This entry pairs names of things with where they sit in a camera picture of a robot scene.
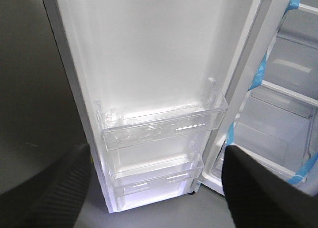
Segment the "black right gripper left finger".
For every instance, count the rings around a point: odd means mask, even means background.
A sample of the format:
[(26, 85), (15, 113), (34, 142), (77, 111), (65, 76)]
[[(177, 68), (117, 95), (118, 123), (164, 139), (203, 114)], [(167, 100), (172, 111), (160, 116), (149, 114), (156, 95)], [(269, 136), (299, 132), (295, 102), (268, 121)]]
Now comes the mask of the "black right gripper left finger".
[(0, 226), (74, 227), (90, 180), (90, 147), (76, 145), (37, 175), (1, 194)]

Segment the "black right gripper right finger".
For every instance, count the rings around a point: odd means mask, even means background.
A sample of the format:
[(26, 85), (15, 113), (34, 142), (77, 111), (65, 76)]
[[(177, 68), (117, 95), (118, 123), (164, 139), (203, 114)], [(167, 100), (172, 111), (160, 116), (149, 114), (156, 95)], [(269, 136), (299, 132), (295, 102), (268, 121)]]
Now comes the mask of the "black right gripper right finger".
[(318, 198), (282, 180), (238, 146), (225, 148), (224, 196), (237, 228), (316, 228)]

